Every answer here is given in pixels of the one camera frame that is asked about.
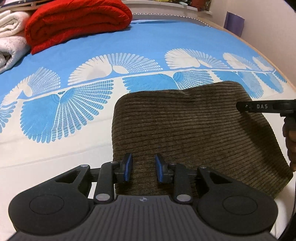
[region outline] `metal pin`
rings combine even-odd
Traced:
[[[110,199],[110,195],[107,193],[100,193],[96,195],[96,200],[98,201],[108,201]]]
[[[189,196],[187,194],[180,194],[177,196],[177,200],[180,202],[188,202],[191,200],[191,196]]]

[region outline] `finger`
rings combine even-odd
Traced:
[[[288,157],[291,162],[295,162],[295,164],[296,164],[296,153],[293,153],[288,150]]]
[[[296,153],[296,142],[291,141],[288,137],[286,137],[286,147],[289,151]]]
[[[290,168],[293,172],[296,171],[296,163],[295,162],[290,162]]]
[[[289,135],[289,130],[286,124],[283,125],[283,135],[284,137],[287,137]]]
[[[296,131],[289,131],[289,138],[291,141],[296,142]]]

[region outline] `white wall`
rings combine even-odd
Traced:
[[[242,38],[296,85],[296,13],[284,0],[212,0],[210,11],[220,26],[227,11],[243,17]]]

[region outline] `red blanket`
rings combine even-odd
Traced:
[[[55,0],[37,9],[25,36],[35,54],[81,35],[122,30],[131,20],[121,0]]]

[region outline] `ribbed fabric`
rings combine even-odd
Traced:
[[[276,197],[293,173],[265,117],[237,111],[237,101],[250,100],[240,84],[228,81],[121,97],[113,116],[113,159],[131,152],[133,171],[116,193],[171,194],[171,184],[157,183],[154,155],[161,153],[167,162],[206,165]]]

